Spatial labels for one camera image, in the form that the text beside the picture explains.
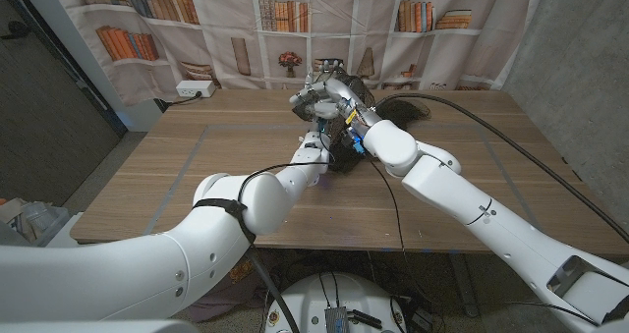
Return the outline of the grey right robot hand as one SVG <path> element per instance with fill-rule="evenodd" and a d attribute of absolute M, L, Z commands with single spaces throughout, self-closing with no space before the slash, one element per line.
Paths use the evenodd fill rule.
<path fill-rule="evenodd" d="M 381 118 L 346 84 L 330 78 L 312 83 L 289 98 L 293 112 L 305 121 L 342 117 L 347 125 L 370 128 Z"/>

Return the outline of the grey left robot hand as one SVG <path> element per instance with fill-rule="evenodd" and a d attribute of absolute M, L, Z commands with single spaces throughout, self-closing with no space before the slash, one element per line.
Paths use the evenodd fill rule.
<path fill-rule="evenodd" d="M 331 78 L 338 79 L 346 73 L 342 60 L 316 61 L 314 67 L 309 67 L 304 87 L 312 87 L 315 83 L 325 82 Z"/>

